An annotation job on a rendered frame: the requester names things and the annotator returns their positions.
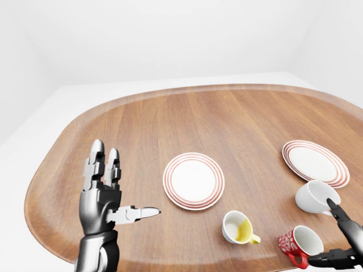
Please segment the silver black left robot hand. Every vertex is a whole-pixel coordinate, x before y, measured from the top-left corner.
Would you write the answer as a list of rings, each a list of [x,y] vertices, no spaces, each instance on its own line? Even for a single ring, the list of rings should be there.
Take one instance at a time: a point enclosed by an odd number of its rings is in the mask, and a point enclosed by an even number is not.
[[[86,236],[108,232],[115,225],[131,224],[161,213],[156,207],[137,209],[134,206],[120,206],[119,152],[112,148],[105,162],[104,143],[100,139],[92,144],[90,157],[85,161],[84,177],[79,217]]]

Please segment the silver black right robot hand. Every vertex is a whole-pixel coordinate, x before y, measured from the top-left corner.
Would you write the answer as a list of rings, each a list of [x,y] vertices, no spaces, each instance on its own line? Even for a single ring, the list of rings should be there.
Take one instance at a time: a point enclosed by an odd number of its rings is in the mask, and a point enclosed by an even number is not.
[[[329,252],[310,256],[307,258],[308,264],[314,267],[332,267],[336,270],[354,269],[357,265],[363,267],[363,226],[351,220],[332,199],[327,198],[327,204],[351,248],[331,249]]]

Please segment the plain white mug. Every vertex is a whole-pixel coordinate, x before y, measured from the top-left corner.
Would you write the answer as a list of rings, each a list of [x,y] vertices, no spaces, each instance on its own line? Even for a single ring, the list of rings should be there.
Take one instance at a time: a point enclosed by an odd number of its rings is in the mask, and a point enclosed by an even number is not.
[[[333,187],[322,181],[311,180],[299,188],[295,201],[297,206],[305,212],[332,216],[327,198],[337,205],[341,204],[341,198]]]

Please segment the red patterned mug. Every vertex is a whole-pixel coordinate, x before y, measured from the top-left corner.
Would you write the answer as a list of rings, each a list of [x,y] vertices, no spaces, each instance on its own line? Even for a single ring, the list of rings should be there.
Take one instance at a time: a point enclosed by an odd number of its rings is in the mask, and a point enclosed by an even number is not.
[[[278,246],[292,263],[300,268],[309,266],[307,258],[324,251],[323,242],[311,228],[296,226],[278,238]]]

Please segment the white plate with red rings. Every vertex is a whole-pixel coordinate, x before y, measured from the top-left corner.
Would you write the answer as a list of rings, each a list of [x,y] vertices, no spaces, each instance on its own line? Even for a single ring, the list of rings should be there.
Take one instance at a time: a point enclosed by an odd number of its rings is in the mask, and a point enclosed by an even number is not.
[[[192,211],[212,207],[225,188],[224,174],[218,163],[197,152],[174,157],[165,167],[162,182],[174,204]]]
[[[288,167],[306,181],[322,181],[333,188],[342,188],[350,181],[345,163],[329,149],[304,140],[283,145],[282,157]]]

